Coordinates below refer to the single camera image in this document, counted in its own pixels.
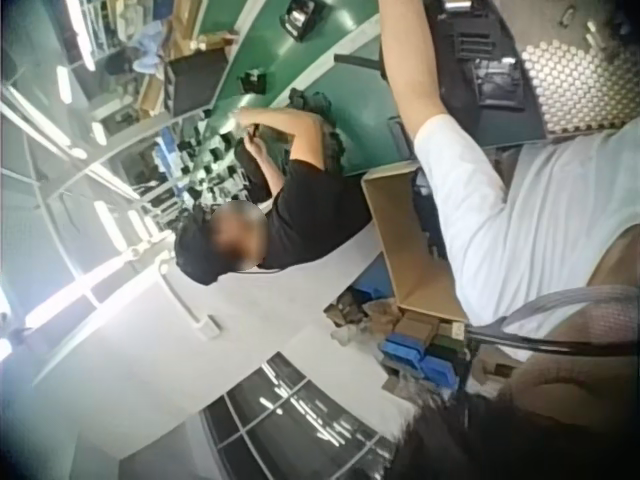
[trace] ceiling light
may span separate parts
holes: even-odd
[[[72,148],[70,152],[71,152],[71,155],[73,155],[76,158],[79,158],[80,160],[87,159],[87,152],[85,152],[81,148],[78,148],[78,147]]]
[[[91,124],[91,130],[93,130],[93,136],[100,145],[107,144],[107,136],[104,133],[104,127],[100,122],[93,122]]]
[[[151,220],[151,217],[144,217],[144,224],[147,226],[147,230],[149,230],[149,233],[151,234],[152,237],[155,238],[158,235],[160,235],[160,230],[158,230],[158,227],[155,224],[155,222]]]
[[[127,215],[129,215],[131,223],[133,223],[133,228],[136,230],[136,233],[140,238],[142,240],[150,240],[151,236],[149,235],[149,232],[147,232],[147,229],[144,228],[144,224],[142,223],[142,219],[140,218],[140,215],[138,215],[138,212],[135,210],[129,210]]]
[[[129,246],[127,245],[127,241],[122,236],[122,232],[118,228],[113,215],[111,215],[107,204],[102,200],[98,200],[96,202],[93,202],[93,206],[95,207],[96,212],[98,212],[98,217],[100,217],[100,221],[104,225],[104,228],[107,230],[107,234],[113,242],[113,245],[120,252],[126,251],[127,248],[129,248]]]
[[[45,117],[37,108],[35,108],[31,103],[24,98],[15,88],[9,87],[9,91],[16,98],[20,104],[25,108],[25,110],[33,117],[35,123],[37,123],[44,132],[49,135],[50,138],[55,140],[58,144],[68,147],[71,145],[71,140],[67,137],[62,130],[55,126],[55,124]]]
[[[93,57],[91,56],[91,42],[89,41],[89,37],[78,35],[78,46],[80,47],[80,55],[82,55],[84,66],[87,67],[87,70],[94,72],[96,64],[93,62]]]
[[[0,338],[0,362],[11,355],[13,348],[6,338]]]
[[[71,80],[69,79],[69,69],[58,65],[56,68],[58,75],[58,92],[60,99],[66,103],[71,103]]]
[[[57,291],[27,315],[25,319],[26,326],[35,329],[44,325],[79,299],[88,289],[122,268],[125,263],[126,255],[119,255]]]
[[[82,61],[87,69],[93,72],[96,69],[96,65],[93,62],[93,57],[91,56],[91,41],[89,40],[89,32],[87,31],[87,25],[85,24],[84,17],[82,15],[80,1],[67,0],[67,10],[69,10],[71,25],[73,25],[73,29],[78,34],[78,48],[80,48]]]

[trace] cardboard box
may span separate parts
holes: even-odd
[[[394,333],[399,333],[407,337],[414,338],[420,342],[424,347],[431,343],[431,339],[438,331],[438,320],[433,319],[435,322],[427,322],[419,320],[412,320],[410,318],[403,318],[398,322]]]
[[[417,162],[396,163],[373,169],[362,179],[396,301],[405,312],[418,314],[414,318],[431,315],[466,322],[451,267],[429,255],[413,209],[411,176],[417,167]]]

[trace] glass window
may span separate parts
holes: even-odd
[[[231,480],[267,479],[255,457],[240,437],[218,450]]]
[[[311,382],[247,433],[276,479],[324,480],[375,437]]]
[[[240,431],[224,397],[205,408],[204,414],[215,445],[220,445]]]
[[[300,370],[285,358],[281,353],[276,353],[267,361],[267,365],[272,369],[272,373],[278,382],[293,388],[304,380],[304,375]]]
[[[370,478],[381,480],[385,465],[387,465],[393,457],[394,448],[391,440],[381,437],[358,459],[349,471],[360,469],[366,472]],[[349,478],[349,472],[345,472],[339,478],[340,480],[347,480],[347,478]]]
[[[227,396],[243,426],[268,412],[304,380],[284,356],[277,354],[233,387]]]

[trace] black hair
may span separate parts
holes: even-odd
[[[109,75],[121,75],[131,71],[131,63],[126,48],[122,48],[107,58],[104,62],[104,70]]]
[[[638,434],[601,433],[525,412],[510,402],[462,396],[425,405],[406,428],[385,480],[606,478],[629,467]]]

